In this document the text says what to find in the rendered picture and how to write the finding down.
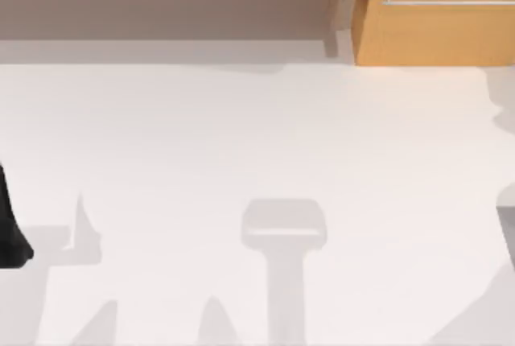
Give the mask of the open wooden shelf unit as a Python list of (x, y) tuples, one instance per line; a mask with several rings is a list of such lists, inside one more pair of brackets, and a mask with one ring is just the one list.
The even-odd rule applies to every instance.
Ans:
[(0, 40), (318, 41), (336, 54), (354, 0), (0, 0)]

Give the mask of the light wooden cupboard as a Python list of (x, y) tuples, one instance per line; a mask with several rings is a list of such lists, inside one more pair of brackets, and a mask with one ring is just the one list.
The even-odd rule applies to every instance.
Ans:
[(355, 2), (351, 33), (360, 66), (515, 64), (515, 6), (385, 6), (383, 1)]

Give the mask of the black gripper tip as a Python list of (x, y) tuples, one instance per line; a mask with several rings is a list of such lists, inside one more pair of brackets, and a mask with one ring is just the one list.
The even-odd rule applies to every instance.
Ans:
[(0, 269), (19, 269), (34, 254), (14, 217), (5, 172), (0, 164)]

